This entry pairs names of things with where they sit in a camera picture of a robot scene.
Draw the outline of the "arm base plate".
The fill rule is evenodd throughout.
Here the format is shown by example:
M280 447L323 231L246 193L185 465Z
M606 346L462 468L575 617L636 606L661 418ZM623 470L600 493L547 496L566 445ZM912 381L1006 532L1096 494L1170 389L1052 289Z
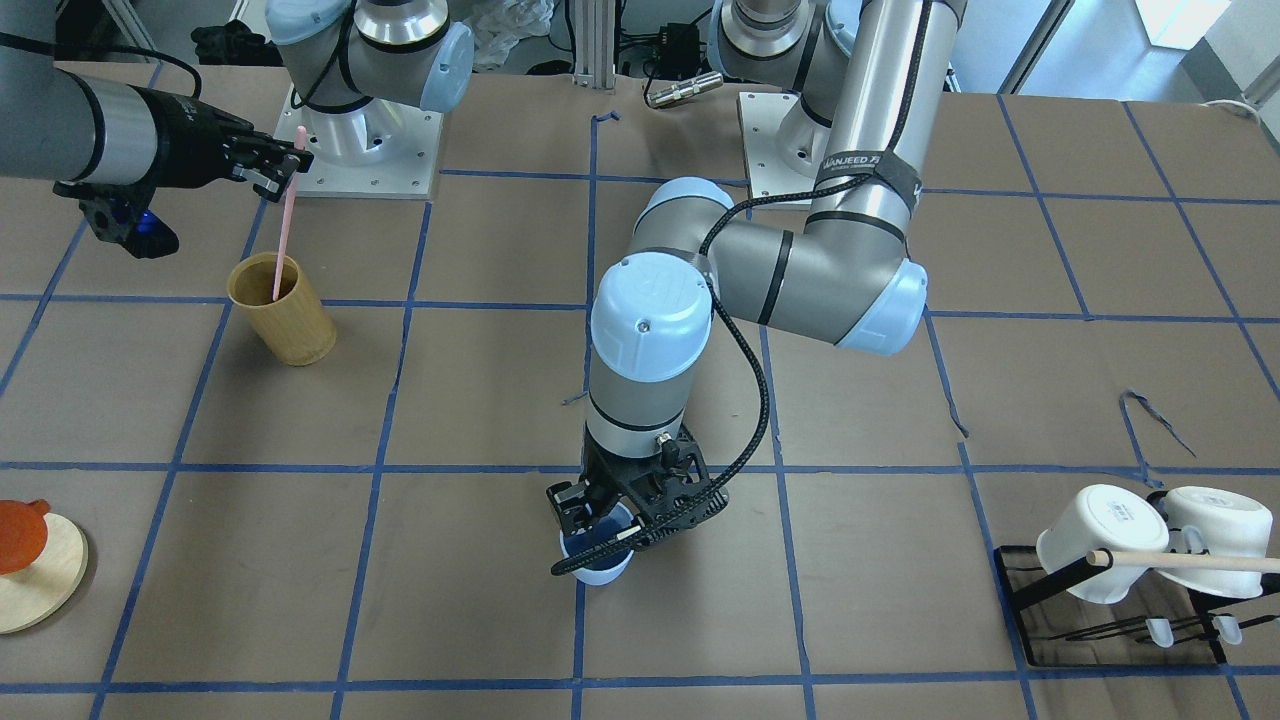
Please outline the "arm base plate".
M274 136L293 140L297 126L314 160L291 183L302 197L429 200L433 196L445 115L370 97L346 113L293 108L291 95Z
M832 119L813 111L799 94L762 91L739 95L739 119L751 199L813 190Z

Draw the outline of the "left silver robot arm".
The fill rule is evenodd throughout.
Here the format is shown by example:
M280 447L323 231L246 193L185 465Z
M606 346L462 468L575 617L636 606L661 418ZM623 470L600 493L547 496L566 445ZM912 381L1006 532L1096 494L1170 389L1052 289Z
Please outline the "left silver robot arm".
M888 356L914 336L925 269L908 227L964 1L718 1L708 60L733 79L795 92L817 137L810 184L790 200L801 229L755 218L714 182L663 183L626 255L596 290L584 468L548 489L567 536L628 501L652 544L726 506L684 424L719 314L840 348Z

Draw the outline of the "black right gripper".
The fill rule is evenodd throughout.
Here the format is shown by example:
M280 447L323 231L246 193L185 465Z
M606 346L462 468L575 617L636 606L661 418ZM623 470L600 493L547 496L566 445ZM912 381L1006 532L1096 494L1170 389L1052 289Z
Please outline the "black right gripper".
M280 140L253 140L253 127L195 97L150 91L157 150L150 181L160 188L193 190L219 179L250 182L279 202L314 155Z

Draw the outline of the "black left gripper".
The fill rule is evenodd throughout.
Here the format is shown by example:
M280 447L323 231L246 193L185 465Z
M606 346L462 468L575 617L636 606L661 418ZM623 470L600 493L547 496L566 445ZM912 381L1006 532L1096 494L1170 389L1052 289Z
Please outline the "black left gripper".
M655 520L689 509L698 512L701 491L701 450L686 425L671 436L672 448L657 441L641 457L612 454L591 433L585 434L585 482L548 486L547 500L562 536L579 536L598 524L621 501L636 518Z

